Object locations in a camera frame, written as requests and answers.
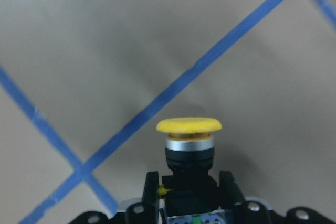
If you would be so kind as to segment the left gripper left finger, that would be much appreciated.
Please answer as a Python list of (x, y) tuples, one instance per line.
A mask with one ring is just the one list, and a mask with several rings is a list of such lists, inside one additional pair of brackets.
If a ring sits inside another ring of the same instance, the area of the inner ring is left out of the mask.
[(159, 173), (148, 172), (140, 202), (130, 205), (125, 212), (126, 223), (159, 222)]

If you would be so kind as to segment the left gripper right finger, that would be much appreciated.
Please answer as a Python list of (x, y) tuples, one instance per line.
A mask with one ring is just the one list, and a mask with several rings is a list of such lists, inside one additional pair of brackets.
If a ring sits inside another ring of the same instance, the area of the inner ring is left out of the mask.
[(246, 200), (231, 172), (219, 172), (220, 206), (231, 210), (233, 223), (268, 223), (268, 210), (260, 202)]

